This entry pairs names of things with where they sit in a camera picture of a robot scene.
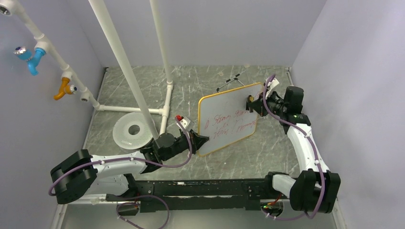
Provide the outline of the yellow black whiteboard eraser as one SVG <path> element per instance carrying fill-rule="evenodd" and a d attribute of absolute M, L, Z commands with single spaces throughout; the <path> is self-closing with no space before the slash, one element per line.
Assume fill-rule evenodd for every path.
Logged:
<path fill-rule="evenodd" d="M 255 98 L 254 98 L 253 96 L 250 95 L 250 96 L 248 97 L 248 101 L 249 101 L 249 102 L 253 102 L 254 100 L 255 100 Z"/>

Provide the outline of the yellow framed whiteboard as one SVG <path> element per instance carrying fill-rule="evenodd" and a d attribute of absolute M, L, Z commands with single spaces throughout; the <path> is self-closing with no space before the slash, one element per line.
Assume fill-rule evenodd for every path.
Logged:
<path fill-rule="evenodd" d="M 198 134 L 209 141 L 197 151 L 200 157 L 225 148 L 256 131 L 258 114 L 246 109 L 249 96 L 257 99 L 263 91 L 254 83 L 202 97 L 198 103 Z"/>

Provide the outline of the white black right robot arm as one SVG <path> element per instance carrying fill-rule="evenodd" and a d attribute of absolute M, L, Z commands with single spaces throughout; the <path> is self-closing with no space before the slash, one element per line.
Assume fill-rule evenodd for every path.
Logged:
<path fill-rule="evenodd" d="M 295 211 L 308 217 L 317 213 L 331 213 L 337 198 L 341 178 L 330 171 L 320 156 L 312 136 L 311 122 L 302 113 L 304 91 L 296 86 L 286 88 L 284 97 L 277 92 L 263 92 L 258 98 L 248 96 L 246 110 L 261 117 L 270 115 L 278 120 L 293 145 L 300 174 L 292 178 L 286 173 L 269 172 L 263 192 L 269 198 L 283 194 Z"/>

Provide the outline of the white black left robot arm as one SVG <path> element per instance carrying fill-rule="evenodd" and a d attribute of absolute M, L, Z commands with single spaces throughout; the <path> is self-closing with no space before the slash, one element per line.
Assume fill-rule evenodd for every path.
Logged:
<path fill-rule="evenodd" d="M 139 194 L 135 174 L 182 167 L 209 140 L 190 130 L 179 137 L 163 133 L 158 140 L 125 155 L 98 156 L 87 149 L 78 150 L 51 170 L 53 183 L 48 194 L 56 197 L 58 204 L 96 194 L 132 200 Z"/>

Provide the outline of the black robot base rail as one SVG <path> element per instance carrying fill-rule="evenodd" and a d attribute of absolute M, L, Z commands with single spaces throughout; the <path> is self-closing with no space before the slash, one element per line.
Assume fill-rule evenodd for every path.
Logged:
<path fill-rule="evenodd" d="M 165 210 L 260 210 L 279 198 L 263 178 L 208 180 L 137 180 L 121 196 L 106 195 L 108 202 L 136 201 L 141 213 Z"/>

